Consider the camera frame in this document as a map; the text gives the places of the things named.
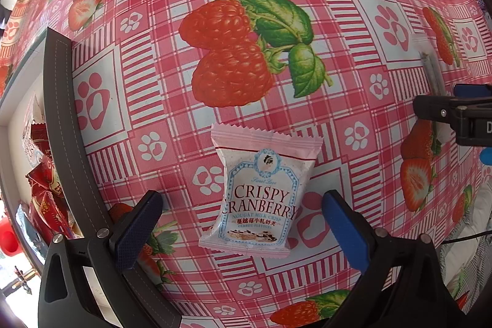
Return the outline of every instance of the crispy cranberry nougat milk crisp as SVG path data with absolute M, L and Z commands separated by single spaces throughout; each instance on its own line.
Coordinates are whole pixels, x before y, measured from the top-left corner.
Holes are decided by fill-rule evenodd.
M 225 193 L 221 212 L 199 245 L 287 257 L 287 235 L 323 139 L 214 124 L 212 142 L 224 164 Z

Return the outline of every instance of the blue gripper pad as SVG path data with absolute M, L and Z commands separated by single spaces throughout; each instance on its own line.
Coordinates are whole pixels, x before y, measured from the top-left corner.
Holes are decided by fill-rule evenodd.
M 162 214 L 162 195 L 148 191 L 135 208 L 122 219 L 123 230 L 115 226 L 113 258 L 118 271 L 132 268 L 138 254 Z
M 321 203 L 323 216 L 348 259 L 350 266 L 364 273 L 370 263 L 369 244 L 358 231 L 351 216 L 347 215 L 348 213 L 355 213 L 338 192 L 336 192 L 335 196 L 338 196 L 339 199 L 335 199 L 331 192 L 336 191 L 328 191 L 323 196 Z
M 480 84 L 456 84 L 453 93 L 457 98 L 489 98 L 492 96 L 490 87 Z

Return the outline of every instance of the metal bolt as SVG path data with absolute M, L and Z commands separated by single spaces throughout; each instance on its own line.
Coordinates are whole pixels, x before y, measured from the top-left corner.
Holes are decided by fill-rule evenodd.
M 98 238 L 105 238 L 109 235 L 109 229 L 107 228 L 101 228 L 98 232 L 97 232 L 97 237 Z
M 382 227 L 377 227 L 374 232 L 376 233 L 377 236 L 379 236 L 380 238 L 385 238 L 388 236 L 388 231 L 386 231 L 384 228 Z
M 421 234 L 421 235 L 420 235 L 420 240 L 421 240 L 422 242 L 424 242 L 424 243 L 427 243 L 427 244 L 429 244 L 429 243 L 431 243 L 431 242 L 432 242 L 432 239 L 431 239 L 431 238 L 430 238 L 430 236 L 429 236 L 429 235 L 427 235 L 427 234 Z
M 53 242 L 55 242 L 55 243 L 60 243 L 62 240 L 63 240 L 63 235 L 62 234 L 56 234 L 53 237 Z

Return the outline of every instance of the product label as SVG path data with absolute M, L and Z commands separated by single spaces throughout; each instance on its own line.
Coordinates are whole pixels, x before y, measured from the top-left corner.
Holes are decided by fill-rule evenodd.
M 254 245 L 285 241 L 298 206 L 299 179 L 282 157 L 262 149 L 228 175 L 219 238 Z

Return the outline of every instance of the blue plastic part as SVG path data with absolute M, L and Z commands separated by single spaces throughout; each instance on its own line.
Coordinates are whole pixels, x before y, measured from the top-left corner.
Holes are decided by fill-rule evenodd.
M 138 254 L 142 250 L 142 246 L 149 238 L 162 214 L 162 206 L 162 196 L 154 192 L 143 205 L 135 219 L 127 227 L 125 233 L 116 244 L 113 255 L 118 271 L 123 271 L 134 266 Z
M 324 194 L 321 210 L 350 266 L 364 273 L 370 263 L 368 244 L 330 192 Z
M 492 147 L 486 147 L 480 152 L 480 161 L 486 166 L 492 166 Z
M 486 85 L 457 84 L 453 89 L 457 98 L 489 98 L 492 92 Z

